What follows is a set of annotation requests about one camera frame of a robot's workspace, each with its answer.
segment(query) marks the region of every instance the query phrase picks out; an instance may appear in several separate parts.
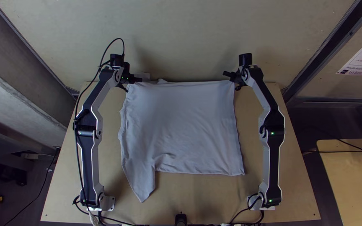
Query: beige wall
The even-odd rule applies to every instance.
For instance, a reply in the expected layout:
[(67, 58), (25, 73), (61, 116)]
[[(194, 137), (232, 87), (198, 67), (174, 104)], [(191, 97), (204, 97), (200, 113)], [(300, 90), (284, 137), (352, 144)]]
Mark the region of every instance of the beige wall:
[[(289, 85), (353, 0), (0, 0), (69, 87), (91, 80), (107, 44), (126, 42), (131, 72), (174, 81), (224, 79), (253, 53), (266, 81)], [(116, 44), (109, 53), (120, 53)]]
[(362, 76), (335, 74), (361, 48), (362, 27), (298, 96), (362, 99)]

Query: plywood tabletop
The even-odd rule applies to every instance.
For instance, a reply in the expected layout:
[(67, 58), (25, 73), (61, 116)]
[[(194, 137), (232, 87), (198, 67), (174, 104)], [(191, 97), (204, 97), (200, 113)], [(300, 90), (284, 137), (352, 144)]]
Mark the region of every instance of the plywood tabletop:
[[(286, 117), (286, 138), (280, 154), (280, 187), (283, 201), (274, 211), (265, 211), (263, 222), (304, 221), (320, 219), (313, 190), (304, 161), (284, 105), (279, 87), (267, 83)], [(93, 86), (88, 89), (81, 103)], [(121, 125), (119, 110), (125, 98), (121, 89), (112, 89), (100, 107), (104, 119), (103, 139), (99, 145), (100, 183), (106, 195), (116, 197), (114, 211), (103, 216), (137, 224), (174, 224), (174, 216), (181, 211), (189, 223), (228, 223), (241, 209), (246, 197), (258, 191), (262, 178), (262, 144), (258, 136), (258, 117), (262, 107), (250, 87), (235, 92), (234, 106), (243, 163), (244, 176), (191, 175), (156, 172), (156, 189), (140, 203), (132, 192), (121, 167)], [(90, 222), (87, 215), (72, 205), (79, 195), (80, 181), (76, 163), (75, 139), (72, 125), (62, 145), (54, 176), (44, 205), (42, 221)], [(246, 211), (237, 221), (254, 222), (258, 211)]]
[[(344, 141), (362, 148), (362, 139)], [(358, 150), (338, 140), (319, 140), (317, 147), (322, 152)], [(362, 152), (321, 153), (321, 157), (343, 224), (362, 225)]]

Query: metal frame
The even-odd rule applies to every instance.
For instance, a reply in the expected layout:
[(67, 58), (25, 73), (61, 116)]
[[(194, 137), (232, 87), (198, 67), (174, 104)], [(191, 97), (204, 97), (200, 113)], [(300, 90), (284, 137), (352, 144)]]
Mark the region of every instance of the metal frame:
[(51, 70), (50, 67), (44, 62), (44, 60), (37, 54), (37, 52), (31, 47), (31, 45), (27, 42), (27, 40), (23, 37), (23, 35), (19, 32), (19, 30), (13, 25), (13, 23), (9, 20), (9, 18), (5, 15), (5, 13), (0, 8), (0, 15), (5, 20), (5, 22), (12, 28), (12, 30), (16, 33), (16, 35), (22, 40), (25, 46), (33, 53), (33, 55), (38, 59), (38, 61), (46, 68), (46, 70), (55, 78), (55, 80), (71, 95), (71, 97), (76, 100), (76, 98), (72, 95), (72, 93), (67, 89), (67, 87), (62, 83), (62, 81), (58, 78), (58, 76)]
[(298, 93), (326, 66), (361, 26), (362, 0), (356, 0), (283, 93), (283, 99), (288, 107), (305, 101), (305, 98), (296, 98)]

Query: black cable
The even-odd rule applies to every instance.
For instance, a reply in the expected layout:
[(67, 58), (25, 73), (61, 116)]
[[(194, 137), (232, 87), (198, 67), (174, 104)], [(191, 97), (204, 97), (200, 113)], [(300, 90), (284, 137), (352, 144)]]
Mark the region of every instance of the black cable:
[[(302, 131), (306, 130), (307, 128), (315, 129), (315, 130), (317, 130), (317, 131), (319, 131), (319, 132), (322, 132), (322, 133), (330, 136), (331, 138), (333, 138), (333, 139), (335, 139), (335, 140), (338, 140), (338, 141), (340, 141), (340, 142), (342, 142), (342, 143), (344, 143), (344, 144), (347, 144), (347, 145), (349, 145), (349, 146), (352, 146), (352, 147), (354, 147), (354, 148), (357, 148), (357, 149), (360, 149), (360, 150), (361, 150), (361, 151), (344, 151), (344, 152), (362, 152), (362, 148), (357, 147), (357, 146), (355, 146), (355, 145), (353, 145), (353, 144), (347, 143), (347, 142), (343, 141), (342, 139), (339, 139), (339, 138), (337, 138), (336, 136), (334, 136), (334, 135), (332, 135), (332, 134), (326, 132), (325, 130), (320, 129), (320, 128), (316, 127), (316, 126), (308, 125), (308, 126), (305, 127)], [(320, 153), (338, 153), (338, 152), (320, 152)]]
[[(78, 198), (79, 198), (79, 196), (76, 196), (76, 197), (75, 197), (75, 199), (73, 200), (72, 205), (75, 205), (76, 208), (78, 208), (78, 210), (79, 210), (80, 212), (89, 215), (89, 213), (87, 213), (87, 212), (81, 210), (81, 208), (79, 208), (78, 203), (79, 203), (80, 201), (78, 201)], [(100, 214), (100, 215), (95, 215), (95, 214), (93, 214), (93, 216), (98, 217), (99, 219), (100, 219), (100, 218), (102, 218), (102, 219), (107, 219), (107, 220), (115, 221), (115, 222), (118, 222), (118, 223), (121, 223), (121, 224), (126, 224), (126, 225), (131, 225), (131, 226), (142, 226), (141, 224), (132, 224), (132, 223), (127, 223), (127, 222), (119, 221), (119, 220), (116, 220), (116, 219), (114, 219), (114, 218), (109, 218), (109, 217), (101, 216), (101, 214)]]
[(37, 195), (37, 197), (36, 197), (35, 199), (33, 199), (33, 201), (31, 201), (29, 204), (27, 204), (27, 206), (25, 206), (23, 209), (21, 209), (21, 211), (19, 211), (13, 218), (11, 218), (8, 222), (6, 222), (6, 223), (4, 224), (4, 226), (8, 225), (9, 222), (11, 222), (13, 219), (15, 219), (23, 210), (25, 210), (27, 207), (29, 207), (29, 206), (30, 206), (34, 201), (36, 201), (36, 199), (40, 196), (41, 192), (43, 191), (44, 185), (46, 184), (46, 181), (47, 181), (48, 171), (49, 171), (52, 163), (54, 162), (55, 157), (57, 156), (58, 150), (60, 150), (60, 149), (59, 149), (59, 148), (56, 148), (56, 149), (55, 149), (54, 157), (52, 158), (52, 161), (51, 161), (50, 165), (49, 165), (48, 168), (47, 168), (46, 177), (44, 178), (43, 185), (41, 186), (41, 189), (40, 189), (39, 194)]
[(99, 74), (99, 72), (101, 71), (101, 67), (103, 66), (102, 62), (104, 59), (104, 56), (106, 55), (107, 50), (110, 48), (111, 44), (113, 44), (115, 41), (117, 40), (121, 40), (122, 41), (122, 57), (125, 56), (125, 43), (124, 40), (122, 38), (116, 38), (113, 41), (110, 42), (110, 44), (107, 46), (107, 48), (104, 50), (103, 56), (101, 57), (100, 60), (100, 64), (98, 65), (98, 69), (96, 72), (96, 75), (93, 77), (92, 81), (89, 83), (89, 85), (79, 94), (78, 99), (76, 100), (76, 111), (75, 111), (75, 118), (76, 119), (76, 114), (78, 113), (78, 105), (79, 105), (79, 100), (82, 97), (83, 93), (90, 87), (90, 85), (92, 85), (92, 83), (94, 82), (94, 80), (97, 78), (97, 75)]
[(103, 223), (103, 221), (101, 220), (101, 211), (98, 212), (98, 222), (102, 225), (102, 226), (107, 226)]
[[(104, 59), (104, 56), (106, 55), (106, 52), (107, 50), (110, 48), (111, 44), (113, 44), (115, 41), (117, 40), (121, 40), (122, 41), (122, 57), (125, 56), (125, 43), (124, 43), (124, 40), (122, 38), (116, 38), (114, 39), (113, 41), (110, 42), (110, 44), (106, 47), (106, 49), (104, 50), (104, 53), (103, 55), (101, 56), (101, 60), (100, 60), (100, 64), (99, 64), (99, 67), (97, 69), (97, 72), (96, 72), (96, 75), (93, 77), (92, 81), (88, 84), (88, 86), (79, 94), (78, 96), (78, 99), (76, 100), (76, 107), (75, 107), (75, 115), (74, 115), (74, 134), (75, 134), (75, 146), (76, 146), (76, 157), (77, 157), (77, 161), (78, 161), (78, 170), (79, 170), (79, 178), (80, 178), (80, 185), (81, 185), (81, 188), (82, 188), (82, 193), (83, 193), (83, 196), (86, 197), (86, 194), (85, 194), (85, 189), (83, 187), (83, 180), (82, 180), (82, 172), (80, 170), (80, 161), (79, 161), (79, 150), (78, 150), (78, 139), (77, 139), (77, 134), (76, 134), (76, 127), (75, 127), (75, 124), (76, 124), (76, 114), (78, 113), (78, 106), (79, 106), (79, 100), (80, 98), (82, 97), (83, 93), (92, 85), (92, 83), (94, 82), (94, 80), (96, 79), (97, 75), (99, 74), (99, 72), (101, 71), (101, 67), (102, 67), (102, 62), (103, 62), (103, 59)], [(89, 210), (89, 205), (88, 203), (86, 202), (86, 207), (87, 209)]]
[(260, 200), (260, 199), (262, 199), (262, 198), (261, 198), (261, 197), (256, 198), (256, 200), (252, 203), (251, 206), (248, 206), (248, 208), (245, 208), (245, 209), (241, 210), (240, 212), (238, 212), (238, 213), (231, 219), (231, 221), (230, 221), (228, 224), (231, 224), (231, 225), (235, 225), (235, 224), (243, 224), (243, 225), (255, 225), (255, 224), (259, 224), (259, 225), (260, 225), (261, 222), (262, 222), (262, 220), (263, 220), (263, 218), (264, 218), (264, 216), (265, 216), (265, 213), (264, 213), (264, 211), (262, 211), (262, 210), (261, 210), (261, 218), (260, 218), (257, 222), (254, 222), (254, 223), (235, 222), (235, 223), (233, 223), (233, 220), (234, 220), (240, 213), (252, 209), (252, 207), (255, 205), (255, 203), (256, 203), (258, 200)]

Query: floor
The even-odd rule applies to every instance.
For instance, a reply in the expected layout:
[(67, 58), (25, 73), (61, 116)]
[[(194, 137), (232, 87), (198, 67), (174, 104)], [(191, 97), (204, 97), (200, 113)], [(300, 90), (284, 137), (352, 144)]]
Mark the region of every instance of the floor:
[[(316, 148), (316, 141), (319, 139), (333, 138), (362, 138), (362, 115), (358, 108), (354, 107), (302, 107), (289, 109), (289, 115), (297, 136), (301, 151), (312, 150)], [(321, 220), (299, 221), (286, 223), (264, 223), (265, 226), (342, 226), (339, 211), (326, 176), (322, 160), (317, 153), (303, 156), (307, 167), (308, 175), (313, 186), (315, 198), (321, 215)], [(14, 196), (16, 199), (9, 200), (5, 205), (0, 205), (0, 225), (3, 225), (14, 212), (17, 212), (21, 206), (25, 206), (39, 192), (41, 183), (44, 180), (45, 169), (48, 162), (35, 164), (35, 168), (28, 177), (28, 185), (25, 187), (15, 187), (15, 185), (6, 184), (0, 186), (1, 192), (6, 196)], [(39, 222), (47, 187), (49, 186), (51, 175), (48, 175), (46, 187), (40, 198), (32, 204), (27, 210), (19, 215), (10, 226), (19, 225), (39, 225), (39, 226), (83, 226), (90, 224), (75, 223), (53, 223)]]

